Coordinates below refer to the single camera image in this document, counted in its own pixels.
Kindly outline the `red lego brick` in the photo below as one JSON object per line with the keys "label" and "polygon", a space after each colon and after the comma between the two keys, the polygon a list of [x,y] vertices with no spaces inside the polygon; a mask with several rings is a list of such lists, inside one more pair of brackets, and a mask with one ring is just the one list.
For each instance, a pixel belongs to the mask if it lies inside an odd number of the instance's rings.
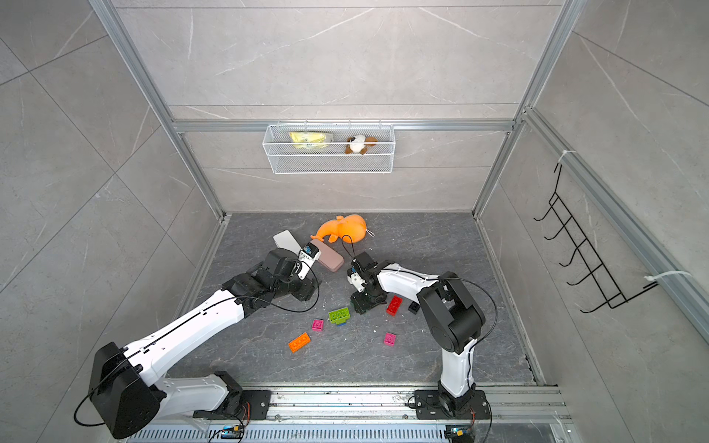
{"label": "red lego brick", "polygon": [[389,302],[389,304],[386,308],[386,313],[390,316],[395,317],[397,315],[400,307],[402,306],[402,302],[403,302],[402,298],[395,295],[393,297],[393,299],[391,299],[391,302]]}

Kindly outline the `light green lego brick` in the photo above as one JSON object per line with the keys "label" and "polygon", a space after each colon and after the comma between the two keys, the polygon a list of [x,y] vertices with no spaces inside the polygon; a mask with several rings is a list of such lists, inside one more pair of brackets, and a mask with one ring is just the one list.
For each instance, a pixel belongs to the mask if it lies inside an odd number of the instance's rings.
{"label": "light green lego brick", "polygon": [[342,321],[349,321],[351,319],[351,314],[348,308],[340,308],[336,309],[334,311],[331,311],[328,314],[328,318],[330,323],[337,323],[337,322],[342,322]]}

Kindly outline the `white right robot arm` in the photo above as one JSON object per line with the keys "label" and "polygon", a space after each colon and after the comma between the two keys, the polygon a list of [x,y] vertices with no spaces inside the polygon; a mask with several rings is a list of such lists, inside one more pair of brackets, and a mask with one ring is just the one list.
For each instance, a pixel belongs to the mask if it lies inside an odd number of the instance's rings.
{"label": "white right robot arm", "polygon": [[472,375],[475,346],[483,339],[486,317],[453,272],[441,275],[410,271],[394,262],[378,263],[367,253],[352,259],[347,279],[354,286],[354,310],[365,314],[388,295],[418,304],[429,331],[441,347],[441,376],[436,389],[418,389],[408,402],[419,420],[486,420],[492,417],[484,391]]}

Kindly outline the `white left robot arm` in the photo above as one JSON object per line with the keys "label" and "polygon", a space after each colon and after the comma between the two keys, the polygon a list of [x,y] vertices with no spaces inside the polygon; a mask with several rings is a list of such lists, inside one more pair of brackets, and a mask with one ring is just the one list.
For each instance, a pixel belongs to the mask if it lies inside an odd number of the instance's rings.
{"label": "white left robot arm", "polygon": [[86,396],[114,439],[138,433],[156,418],[193,415],[228,419],[249,411],[242,387],[225,371],[202,378],[168,378],[183,357],[223,330],[275,299],[291,295],[317,300],[319,281],[312,271],[321,251],[276,248],[202,304],[146,337],[123,347],[108,343],[93,361]]}

